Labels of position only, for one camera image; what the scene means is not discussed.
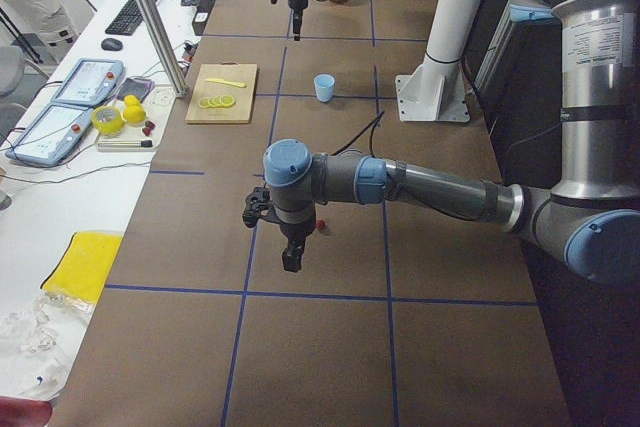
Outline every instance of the yellow knife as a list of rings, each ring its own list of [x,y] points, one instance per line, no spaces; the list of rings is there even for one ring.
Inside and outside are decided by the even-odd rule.
[[[240,87],[241,89],[244,89],[247,84],[245,84],[244,82],[234,82],[232,80],[225,80],[225,79],[221,79],[219,77],[209,77],[208,79],[205,79],[207,82],[215,82],[216,84],[225,84],[225,85],[231,85],[233,87]]]

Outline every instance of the dark red object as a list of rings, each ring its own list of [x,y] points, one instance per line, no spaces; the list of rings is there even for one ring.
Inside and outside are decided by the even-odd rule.
[[[49,422],[52,413],[49,402],[0,396],[2,427],[43,427]]]

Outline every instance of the yellow fruit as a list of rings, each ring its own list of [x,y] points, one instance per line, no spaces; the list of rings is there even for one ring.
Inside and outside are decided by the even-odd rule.
[[[142,122],[147,117],[147,113],[144,111],[140,104],[133,104],[127,105],[124,108],[122,116],[124,117],[124,120],[126,120],[130,124],[137,124],[139,122]]]
[[[130,105],[141,105],[140,99],[138,99],[135,95],[129,94],[124,97],[124,105],[127,107]]]

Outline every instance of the cup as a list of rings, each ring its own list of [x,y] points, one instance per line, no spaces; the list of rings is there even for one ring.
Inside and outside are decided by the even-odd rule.
[[[329,102],[333,97],[336,80],[329,74],[316,75],[313,79],[316,87],[316,97],[320,102]]]

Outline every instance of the wooden cutting board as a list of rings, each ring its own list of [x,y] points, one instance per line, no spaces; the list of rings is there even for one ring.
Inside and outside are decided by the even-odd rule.
[[[187,124],[247,124],[251,120],[253,95],[258,75],[257,64],[202,64],[193,88],[191,101],[185,117]],[[244,82],[246,87],[234,87],[209,78],[221,78],[233,82]],[[200,100],[205,97],[232,95],[233,107],[213,107],[203,109]]]

